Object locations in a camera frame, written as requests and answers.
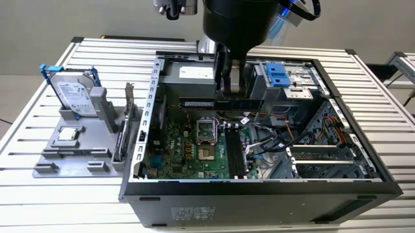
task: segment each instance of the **black cable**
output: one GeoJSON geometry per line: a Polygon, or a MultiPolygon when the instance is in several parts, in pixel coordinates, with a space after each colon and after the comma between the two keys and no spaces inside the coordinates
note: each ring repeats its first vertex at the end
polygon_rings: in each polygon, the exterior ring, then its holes
{"type": "Polygon", "coordinates": [[[389,82],[389,84],[388,85],[385,85],[385,87],[388,87],[394,81],[396,81],[396,79],[398,79],[400,78],[400,76],[401,76],[402,74],[400,74],[400,75],[397,75],[397,77],[389,82]]]}
{"type": "Polygon", "coordinates": [[[302,132],[300,134],[300,136],[292,140],[288,144],[285,144],[284,146],[278,147],[278,148],[274,148],[274,149],[265,149],[261,153],[257,153],[257,154],[262,154],[265,152],[270,152],[270,153],[274,153],[274,152],[281,152],[285,150],[286,147],[289,147],[290,145],[296,144],[305,136],[309,136],[310,137],[310,140],[309,140],[309,144],[313,144],[313,141],[314,141],[314,135],[312,132],[302,132]]]}
{"type": "Polygon", "coordinates": [[[300,16],[301,18],[312,21],[317,17],[320,17],[321,13],[321,7],[320,7],[320,1],[318,0],[312,0],[312,7],[313,7],[313,14],[304,11],[298,6],[290,2],[290,0],[278,0],[278,4],[285,7],[293,14],[300,16]]]}
{"type": "Polygon", "coordinates": [[[404,106],[404,107],[408,105],[408,103],[409,103],[410,99],[412,99],[412,98],[410,98],[410,97],[408,97],[408,98],[406,98],[406,101],[404,101],[404,104],[402,104],[402,106],[404,106]]]}
{"type": "Polygon", "coordinates": [[[12,122],[9,122],[9,121],[6,121],[6,120],[2,120],[1,118],[0,118],[0,121],[2,121],[4,123],[6,123],[6,124],[13,124],[12,122]]]}

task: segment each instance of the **sticker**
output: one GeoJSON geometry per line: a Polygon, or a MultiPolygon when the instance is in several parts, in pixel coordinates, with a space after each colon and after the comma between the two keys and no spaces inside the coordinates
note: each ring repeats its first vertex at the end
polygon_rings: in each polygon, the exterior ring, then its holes
{"type": "Polygon", "coordinates": [[[180,67],[178,77],[184,79],[213,79],[213,68],[180,67]]]}
{"type": "Polygon", "coordinates": [[[240,123],[241,124],[246,124],[249,122],[249,118],[244,117],[241,120],[240,120],[240,123]]]}
{"type": "Polygon", "coordinates": [[[94,116],[96,112],[85,86],[70,82],[58,82],[57,86],[70,110],[81,116],[94,116]]]}
{"type": "Polygon", "coordinates": [[[170,216],[174,221],[212,220],[216,207],[170,207],[170,216]]]}
{"type": "Polygon", "coordinates": [[[184,102],[185,107],[213,107],[213,102],[184,102]]]}

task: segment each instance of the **blue clip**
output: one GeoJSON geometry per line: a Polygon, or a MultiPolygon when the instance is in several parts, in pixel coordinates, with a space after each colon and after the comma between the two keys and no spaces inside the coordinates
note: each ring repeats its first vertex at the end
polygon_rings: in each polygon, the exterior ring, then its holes
{"type": "Polygon", "coordinates": [[[270,86],[289,87],[290,81],[285,68],[278,63],[265,63],[265,73],[270,80],[270,86]]]}
{"type": "Polygon", "coordinates": [[[41,65],[38,66],[38,69],[40,69],[40,74],[41,74],[41,76],[44,77],[44,79],[45,79],[45,81],[46,81],[46,84],[50,85],[50,79],[49,79],[49,77],[48,77],[48,75],[46,75],[46,65],[45,65],[45,64],[41,64],[41,65]]]}
{"type": "Polygon", "coordinates": [[[46,71],[49,71],[49,72],[60,72],[62,70],[64,70],[64,67],[61,67],[61,66],[49,66],[46,69],[46,71]]]}
{"type": "Polygon", "coordinates": [[[97,70],[94,69],[93,66],[90,66],[89,71],[90,71],[92,76],[93,76],[94,86],[101,86],[101,82],[100,82],[100,80],[98,80],[98,75],[97,75],[97,70]]]}

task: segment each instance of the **circuit board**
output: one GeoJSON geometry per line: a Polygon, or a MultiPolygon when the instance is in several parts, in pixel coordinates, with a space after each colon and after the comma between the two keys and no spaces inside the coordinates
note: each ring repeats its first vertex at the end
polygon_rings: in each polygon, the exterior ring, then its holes
{"type": "MultiPolygon", "coordinates": [[[[165,153],[154,169],[150,163],[149,179],[228,179],[229,165],[224,129],[217,130],[216,145],[196,144],[196,124],[169,124],[165,137],[165,153]]],[[[240,131],[241,150],[249,143],[249,131],[240,131]]],[[[256,179],[256,167],[246,174],[248,179],[256,179]]]]}

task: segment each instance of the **metal frame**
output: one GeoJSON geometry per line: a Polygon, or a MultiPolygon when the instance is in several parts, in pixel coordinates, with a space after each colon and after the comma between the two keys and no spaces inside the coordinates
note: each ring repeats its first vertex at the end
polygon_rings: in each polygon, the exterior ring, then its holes
{"type": "MultiPolygon", "coordinates": [[[[134,83],[134,102],[144,107],[142,97],[148,92],[156,50],[190,52],[196,50],[196,46],[188,42],[84,39],[80,43],[70,43],[56,65],[65,63],[70,68],[88,68],[94,65],[100,71],[102,86],[109,88],[108,98],[114,106],[125,104],[117,88],[124,88],[125,82],[134,83]]],[[[249,54],[318,59],[357,124],[404,192],[396,200],[388,201],[340,225],[294,226],[289,231],[413,232],[415,132],[412,123],[405,120],[406,116],[394,109],[394,105],[400,104],[392,105],[389,92],[378,90],[373,77],[364,72],[365,65],[358,66],[344,50],[258,46],[249,54]]],[[[46,140],[50,136],[48,128],[57,123],[58,101],[46,96],[50,95],[50,89],[45,87],[42,83],[0,141],[0,167],[4,168],[0,170],[0,212],[8,213],[1,217],[1,225],[18,226],[21,231],[32,230],[33,224],[37,225],[38,231],[56,231],[62,228],[89,231],[90,224],[94,231],[140,231],[142,226],[132,209],[117,201],[120,178],[38,180],[30,177],[30,168],[45,145],[44,141],[33,140],[46,140]]],[[[190,230],[280,232],[286,231],[284,227],[202,227],[190,230]]],[[[170,229],[172,232],[188,230],[170,229]]]]}

